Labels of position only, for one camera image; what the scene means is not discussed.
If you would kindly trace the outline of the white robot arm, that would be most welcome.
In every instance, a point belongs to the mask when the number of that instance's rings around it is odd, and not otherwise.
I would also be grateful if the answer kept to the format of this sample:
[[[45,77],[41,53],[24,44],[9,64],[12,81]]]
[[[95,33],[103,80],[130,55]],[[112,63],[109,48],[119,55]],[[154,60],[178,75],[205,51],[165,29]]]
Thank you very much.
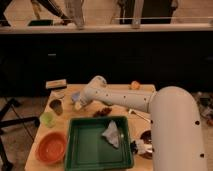
[[[153,171],[208,171],[199,109],[185,89],[119,90],[93,77],[77,98],[81,109],[93,100],[150,114]]]

